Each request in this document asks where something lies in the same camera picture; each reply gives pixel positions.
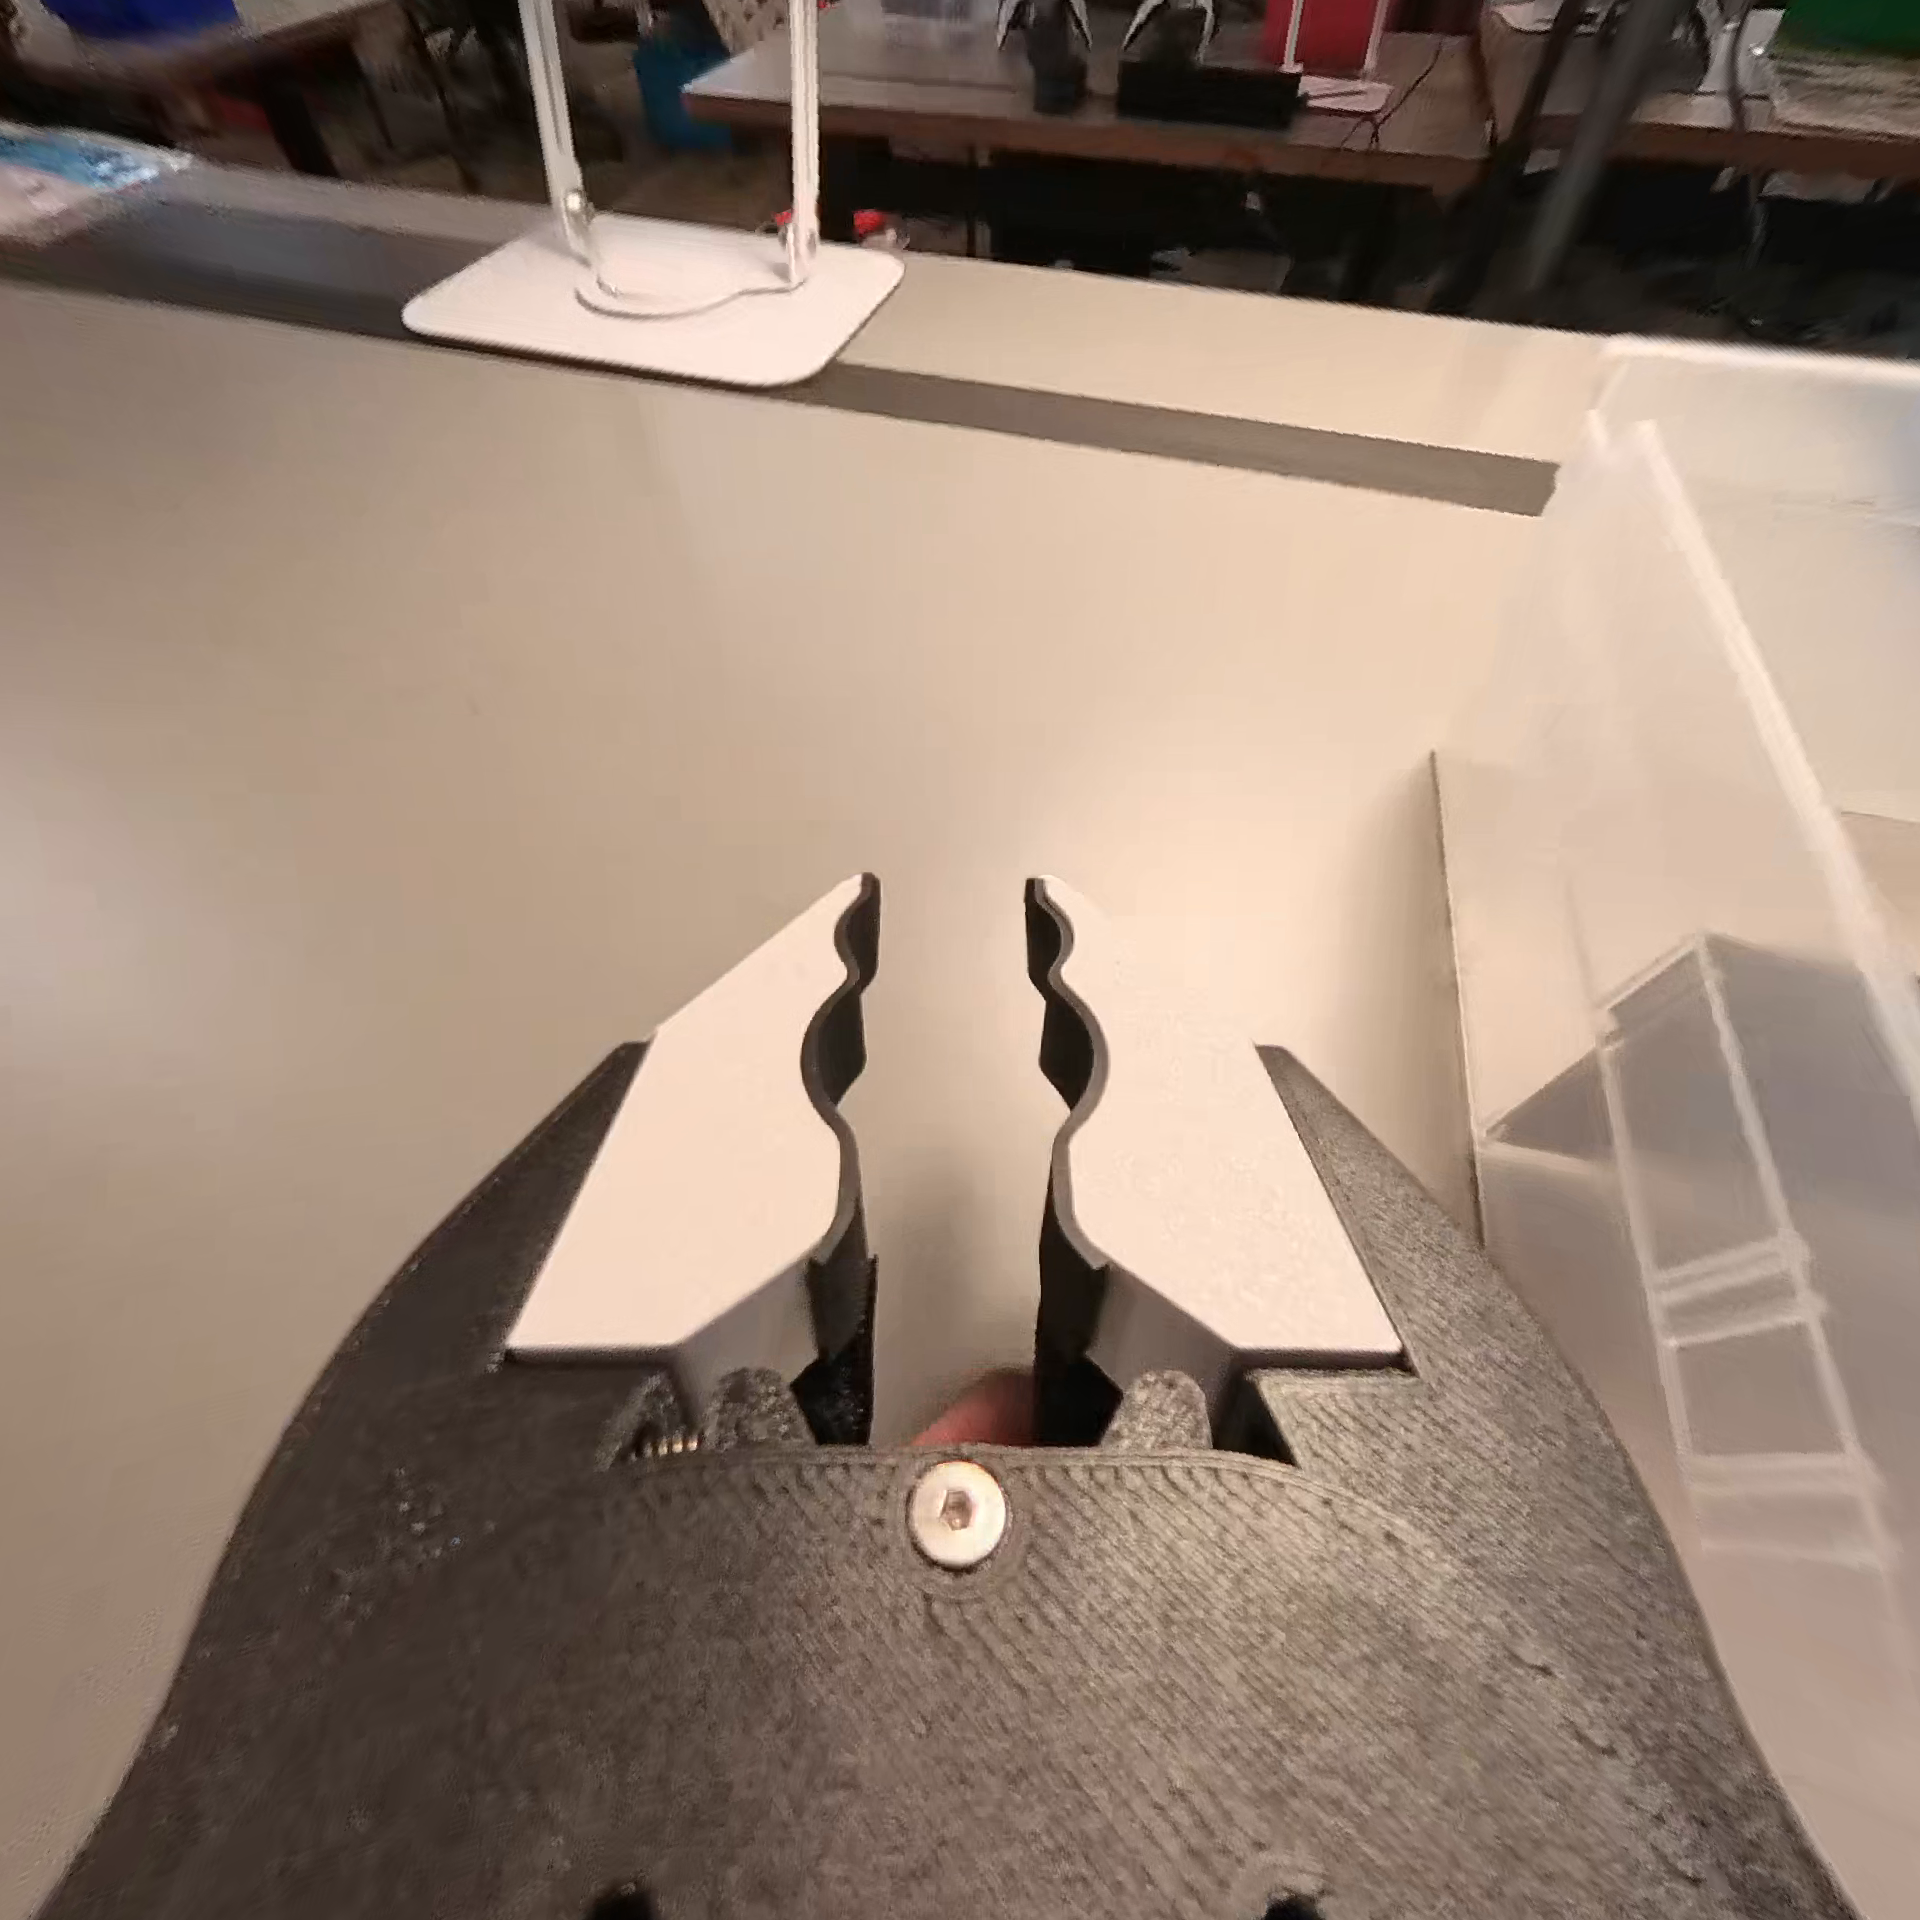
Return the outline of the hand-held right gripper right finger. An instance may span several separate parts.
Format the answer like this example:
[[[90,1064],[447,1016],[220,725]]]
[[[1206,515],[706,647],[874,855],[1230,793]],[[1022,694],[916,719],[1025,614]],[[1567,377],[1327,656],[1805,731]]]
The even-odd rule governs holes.
[[[1185,1378],[1216,1440],[1256,1370],[1399,1370],[1404,1335],[1259,1048],[1063,878],[1025,881],[1022,937],[1062,1101],[1035,1440],[1105,1440],[1148,1376]]]

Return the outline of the white document stand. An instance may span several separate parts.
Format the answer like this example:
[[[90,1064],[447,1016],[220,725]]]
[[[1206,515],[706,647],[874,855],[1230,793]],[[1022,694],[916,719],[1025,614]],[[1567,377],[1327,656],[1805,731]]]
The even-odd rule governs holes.
[[[788,10],[790,215],[777,235],[596,213],[564,93],[558,14],[519,3],[547,215],[401,307],[410,336],[725,389],[829,370],[905,278],[890,247],[824,237],[819,5]]]

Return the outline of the large clear plastic bin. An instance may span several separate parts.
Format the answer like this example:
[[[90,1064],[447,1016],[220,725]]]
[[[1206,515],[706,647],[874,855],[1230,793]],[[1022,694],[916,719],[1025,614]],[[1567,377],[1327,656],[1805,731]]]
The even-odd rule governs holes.
[[[1916,1916],[1916,370],[1606,341],[1436,801],[1488,1253]]]

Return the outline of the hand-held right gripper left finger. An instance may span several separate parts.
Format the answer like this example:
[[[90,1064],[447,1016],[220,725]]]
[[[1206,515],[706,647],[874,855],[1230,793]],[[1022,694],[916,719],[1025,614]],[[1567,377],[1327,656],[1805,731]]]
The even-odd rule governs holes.
[[[878,923],[878,878],[849,875],[652,1028],[509,1357],[659,1367],[695,1419],[769,1370],[814,1436],[867,1440],[878,1274],[841,1102]]]

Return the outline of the metal pole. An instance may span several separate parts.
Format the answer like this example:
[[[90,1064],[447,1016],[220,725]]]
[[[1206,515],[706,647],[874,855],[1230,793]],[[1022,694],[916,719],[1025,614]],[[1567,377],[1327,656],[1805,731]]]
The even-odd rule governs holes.
[[[1585,14],[1586,3],[1553,5],[1545,45],[1521,90],[1517,115],[1496,148],[1496,167],[1488,178],[1488,213],[1496,222],[1503,222],[1517,200],[1524,167],[1541,142],[1549,93],[1565,72]],[[1664,56],[1663,48],[1671,42],[1678,23],[1689,14],[1691,3],[1610,5],[1610,15],[1615,18],[1610,29],[1612,35],[1600,48],[1596,77],[1589,82],[1586,100],[1573,118],[1571,140],[1556,158],[1553,178],[1539,201],[1532,224],[1524,229],[1517,260],[1509,273],[1506,293],[1513,311],[1532,307],[1552,289],[1596,197],[1610,154],[1639,111],[1653,72]]]

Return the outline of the red plastic bin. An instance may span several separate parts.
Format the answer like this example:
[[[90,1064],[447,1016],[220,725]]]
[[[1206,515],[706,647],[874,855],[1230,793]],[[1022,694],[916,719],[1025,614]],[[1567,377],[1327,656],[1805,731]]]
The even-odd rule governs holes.
[[[1371,77],[1393,3],[1262,3],[1259,58],[1308,77]]]

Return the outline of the green plastic bin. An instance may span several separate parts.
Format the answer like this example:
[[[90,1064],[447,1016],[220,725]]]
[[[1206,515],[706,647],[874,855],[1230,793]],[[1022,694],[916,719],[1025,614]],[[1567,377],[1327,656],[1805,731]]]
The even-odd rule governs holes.
[[[1916,63],[1916,3],[1782,3],[1772,48]]]

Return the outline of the printed paper sheet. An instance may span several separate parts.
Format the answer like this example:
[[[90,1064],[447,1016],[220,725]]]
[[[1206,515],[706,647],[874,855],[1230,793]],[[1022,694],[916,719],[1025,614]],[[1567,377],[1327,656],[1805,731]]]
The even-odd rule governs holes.
[[[109,130],[4,119],[4,244],[45,244],[90,229],[192,167],[190,154]]]

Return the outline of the teal floor crate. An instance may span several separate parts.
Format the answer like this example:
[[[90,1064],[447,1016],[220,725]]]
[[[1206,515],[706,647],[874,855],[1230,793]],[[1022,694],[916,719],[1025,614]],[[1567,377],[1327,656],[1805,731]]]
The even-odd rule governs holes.
[[[684,88],[728,58],[719,40],[643,35],[634,45],[634,77],[645,138],[664,154],[730,154],[730,134],[684,109]]]

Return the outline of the person's right hand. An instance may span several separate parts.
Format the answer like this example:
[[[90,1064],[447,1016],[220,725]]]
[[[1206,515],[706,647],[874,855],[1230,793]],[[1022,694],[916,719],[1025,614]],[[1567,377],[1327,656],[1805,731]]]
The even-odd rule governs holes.
[[[952,1405],[947,1405],[915,1440],[916,1448],[958,1452],[974,1447],[1032,1447],[1035,1381],[1022,1367],[979,1376]]]

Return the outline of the black rectangular device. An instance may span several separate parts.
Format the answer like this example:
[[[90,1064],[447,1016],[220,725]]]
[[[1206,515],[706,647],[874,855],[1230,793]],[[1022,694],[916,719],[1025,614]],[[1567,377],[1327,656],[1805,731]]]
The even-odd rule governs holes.
[[[1259,63],[1124,58],[1114,90],[1121,118],[1224,130],[1286,130],[1298,100],[1303,74]]]

